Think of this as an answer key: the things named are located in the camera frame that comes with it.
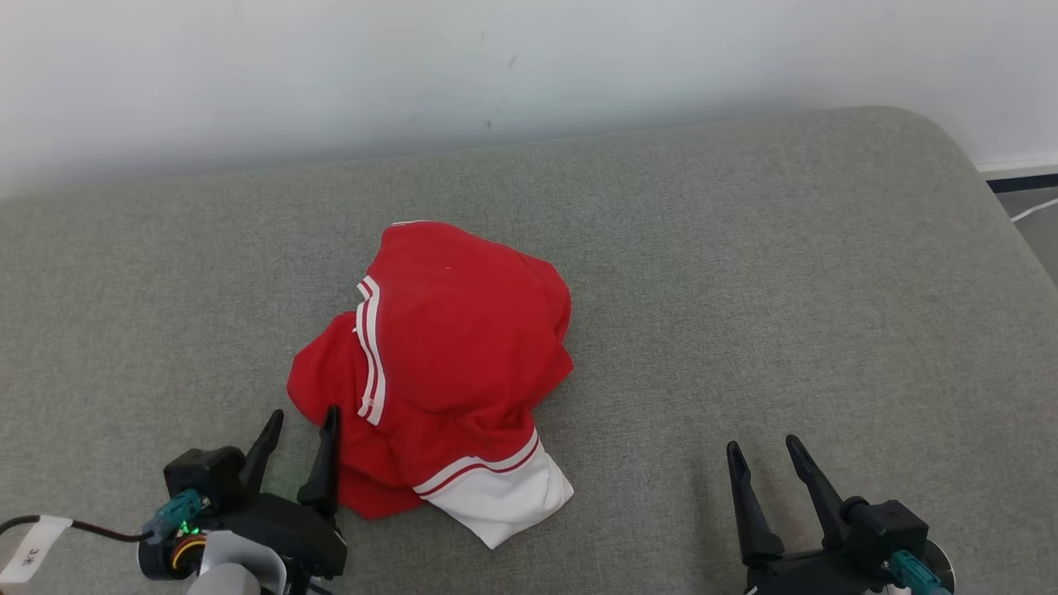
gray fabric surface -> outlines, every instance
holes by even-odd
[[[1040,264],[1058,284],[1058,205],[1037,211],[1017,226]]]
[[[423,218],[569,284],[577,369],[536,417],[577,494],[492,553],[428,507],[343,511],[335,593],[741,593],[728,440],[787,549],[821,537],[788,432],[929,522],[961,594],[1055,592],[1058,290],[952,141],[884,108],[0,203],[0,517],[134,530],[166,462],[276,407],[293,497],[291,358]],[[187,587],[71,533],[8,595]]]
[[[1036,188],[996,195],[1011,217],[1058,198],[1058,188]],[[1047,206],[1020,219],[1016,226],[1051,278],[1058,284],[1058,205]]]

red fabric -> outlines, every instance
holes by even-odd
[[[526,446],[572,369],[570,301],[550,264],[444,223],[387,229],[367,274],[370,299],[294,358],[287,390],[316,425],[342,408],[340,500],[377,518],[421,504],[412,488],[461,457]]]

orange ring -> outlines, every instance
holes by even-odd
[[[180,544],[177,551],[172,554],[172,570],[177,570],[178,562],[180,562],[180,556],[187,552],[191,547],[197,545],[205,545],[205,539],[188,539],[187,541]]]

white cable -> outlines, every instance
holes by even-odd
[[[1033,213],[1036,213],[1037,211],[1041,211],[1043,209],[1046,209],[1047,206],[1054,206],[1055,204],[1058,204],[1058,198],[1056,198],[1054,200],[1048,200],[1048,201],[1044,202],[1043,204],[1037,204],[1036,206],[1029,209],[1028,211],[1025,211],[1021,215],[1016,215],[1014,217],[1010,217],[1010,222],[1011,223],[1017,223],[1018,221],[1024,219],[1025,217],[1032,215]]]

white label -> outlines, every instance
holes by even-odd
[[[14,584],[25,582],[33,578],[33,574],[44,561],[44,556],[52,548],[55,540],[62,535],[62,530],[73,524],[71,519],[60,517],[40,516],[25,539],[15,551],[15,557],[7,562],[7,566],[0,573],[0,584]]]

